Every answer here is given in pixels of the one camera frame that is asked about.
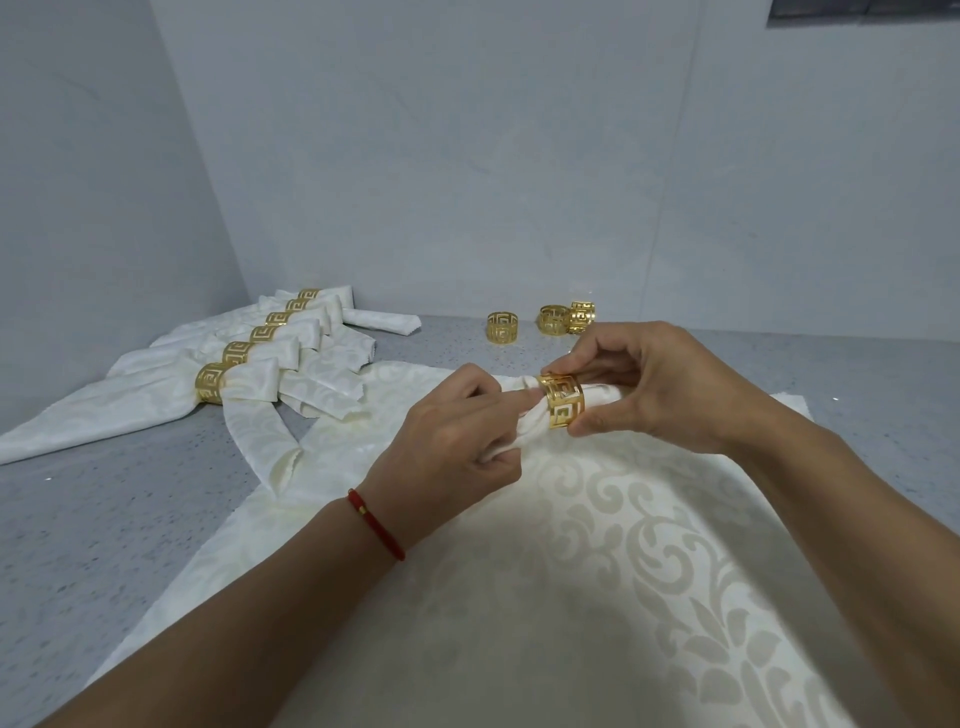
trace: countertop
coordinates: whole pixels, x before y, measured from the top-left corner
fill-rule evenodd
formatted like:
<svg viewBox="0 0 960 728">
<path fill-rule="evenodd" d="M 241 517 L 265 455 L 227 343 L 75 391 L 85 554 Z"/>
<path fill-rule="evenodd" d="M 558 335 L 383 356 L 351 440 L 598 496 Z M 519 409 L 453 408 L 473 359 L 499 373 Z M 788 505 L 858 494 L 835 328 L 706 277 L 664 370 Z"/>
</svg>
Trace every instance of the countertop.
<svg viewBox="0 0 960 728">
<path fill-rule="evenodd" d="M 371 331 L 377 360 L 535 373 L 573 337 L 521 322 L 424 317 Z M 960 533 L 960 344 L 697 331 L 768 392 L 806 397 L 877 473 Z M 311 425 L 280 407 L 291 432 Z M 256 485 L 219 408 L 0 466 L 0 727 L 31 726 L 78 691 Z"/>
</svg>

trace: right hand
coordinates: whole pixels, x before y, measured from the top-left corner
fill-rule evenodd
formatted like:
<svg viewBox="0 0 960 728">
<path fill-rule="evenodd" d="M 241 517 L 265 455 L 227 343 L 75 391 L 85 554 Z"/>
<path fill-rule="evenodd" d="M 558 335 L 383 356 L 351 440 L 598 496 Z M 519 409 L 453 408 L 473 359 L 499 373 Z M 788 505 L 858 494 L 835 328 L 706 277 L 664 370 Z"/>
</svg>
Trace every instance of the right hand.
<svg viewBox="0 0 960 728">
<path fill-rule="evenodd" d="M 394 441 L 357 487 L 403 548 L 494 491 L 520 478 L 520 451 L 480 462 L 491 446 L 516 438 L 516 423 L 543 392 L 501 392 L 492 376 L 467 364 L 410 408 Z"/>
<path fill-rule="evenodd" d="M 573 437 L 627 429 L 729 454 L 762 426 L 758 415 L 780 406 L 685 329 L 664 322 L 593 324 L 543 372 L 636 388 L 580 415 L 567 429 Z"/>
</svg>

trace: gold napkin ring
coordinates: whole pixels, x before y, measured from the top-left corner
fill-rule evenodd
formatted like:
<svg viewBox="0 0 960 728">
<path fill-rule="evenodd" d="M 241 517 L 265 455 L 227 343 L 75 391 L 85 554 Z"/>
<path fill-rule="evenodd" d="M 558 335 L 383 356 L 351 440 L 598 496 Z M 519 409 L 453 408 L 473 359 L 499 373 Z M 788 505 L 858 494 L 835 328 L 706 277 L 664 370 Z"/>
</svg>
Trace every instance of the gold napkin ring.
<svg viewBox="0 0 960 728">
<path fill-rule="evenodd" d="M 487 317 L 487 339 L 495 344 L 513 344 L 519 319 L 510 311 L 494 311 Z"/>
<path fill-rule="evenodd" d="M 224 347 L 224 364 L 235 367 L 237 364 L 246 364 L 250 350 L 256 346 L 253 341 L 231 341 Z"/>
<path fill-rule="evenodd" d="M 566 315 L 566 330 L 569 333 L 583 333 L 596 321 L 597 308 L 590 301 L 574 301 Z"/>
<path fill-rule="evenodd" d="M 546 407 L 550 412 L 550 429 L 566 427 L 586 408 L 584 390 L 571 375 L 542 375 L 537 381 L 546 392 Z"/>
<path fill-rule="evenodd" d="M 274 311 L 267 314 L 267 320 L 264 322 L 268 327 L 286 326 L 296 311 Z"/>
<path fill-rule="evenodd" d="M 278 328 L 278 326 L 267 326 L 266 324 L 253 327 L 253 331 L 250 332 L 250 340 L 254 344 L 262 344 L 265 341 L 273 341 L 274 334 Z"/>
<path fill-rule="evenodd" d="M 547 336 L 563 336 L 569 313 L 570 309 L 565 305 L 546 305 L 537 316 L 537 328 Z"/>
<path fill-rule="evenodd" d="M 286 304 L 286 309 L 292 313 L 303 311 L 313 299 L 290 299 Z"/>
<path fill-rule="evenodd" d="M 202 401 L 208 401 L 212 404 L 223 404 L 220 399 L 220 385 L 224 378 L 224 372 L 230 368 L 229 364 L 222 361 L 215 361 L 211 364 L 204 364 L 193 385 L 197 388 L 197 394 Z"/>
</svg>

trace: damask tablecloth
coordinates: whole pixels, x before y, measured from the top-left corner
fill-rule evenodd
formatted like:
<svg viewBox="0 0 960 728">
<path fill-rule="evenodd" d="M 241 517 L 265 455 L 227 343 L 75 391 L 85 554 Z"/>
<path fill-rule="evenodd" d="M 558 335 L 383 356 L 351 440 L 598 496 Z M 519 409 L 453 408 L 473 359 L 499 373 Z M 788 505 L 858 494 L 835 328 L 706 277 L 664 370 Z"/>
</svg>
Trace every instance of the damask tablecloth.
<svg viewBox="0 0 960 728">
<path fill-rule="evenodd" d="M 360 482 L 409 406 L 447 374 L 367 368 L 367 411 L 321 417 L 287 488 L 257 488 L 98 675 Z M 805 413 L 802 398 L 785 401 Z M 904 722 L 734 463 L 634 433 L 574 440 L 553 430 L 524 450 L 518 483 L 442 528 L 377 586 L 275 725 Z"/>
</svg>

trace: finger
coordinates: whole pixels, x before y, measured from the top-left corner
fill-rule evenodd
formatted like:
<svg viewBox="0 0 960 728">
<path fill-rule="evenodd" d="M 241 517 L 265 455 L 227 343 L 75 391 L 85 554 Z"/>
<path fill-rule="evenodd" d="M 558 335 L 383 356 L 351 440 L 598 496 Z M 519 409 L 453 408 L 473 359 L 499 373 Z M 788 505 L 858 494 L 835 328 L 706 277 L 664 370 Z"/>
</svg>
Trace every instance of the finger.
<svg viewBox="0 0 960 728">
<path fill-rule="evenodd" d="M 443 405 L 444 418 L 448 420 L 462 420 L 474 412 L 483 409 L 502 405 L 506 402 L 516 402 L 517 406 L 525 406 L 520 414 L 533 408 L 534 404 L 540 401 L 543 396 L 543 390 L 539 387 L 532 389 L 516 389 L 510 392 L 496 392 L 488 395 L 476 395 L 468 397 L 465 400 L 456 400 Z"/>
<path fill-rule="evenodd" d="M 627 324 L 591 324 L 587 327 L 570 353 L 543 367 L 544 374 L 567 375 L 586 368 L 600 353 L 624 352 L 629 346 Z"/>
<path fill-rule="evenodd" d="M 566 431 L 571 437 L 585 437 L 619 429 L 639 429 L 636 405 L 629 399 L 591 407 L 570 423 Z"/>
<path fill-rule="evenodd" d="M 577 375 L 581 384 L 615 384 L 618 387 L 636 387 L 640 372 L 582 372 Z"/>
<path fill-rule="evenodd" d="M 523 469 L 520 467 L 520 450 L 519 448 L 505 450 L 490 462 L 477 465 L 476 468 L 480 474 L 481 493 L 477 494 L 479 500 L 520 480 L 520 476 L 523 475 Z"/>
<path fill-rule="evenodd" d="M 475 395 L 495 394 L 500 389 L 500 383 L 489 373 L 476 364 L 464 364 L 420 401 L 428 404 L 441 404 L 464 400 Z"/>
<path fill-rule="evenodd" d="M 471 449 L 477 456 L 494 441 L 516 432 L 520 416 L 534 408 L 542 399 L 543 391 L 539 388 L 518 389 L 490 397 L 490 406 L 468 413 L 461 421 L 470 433 Z"/>
</svg>

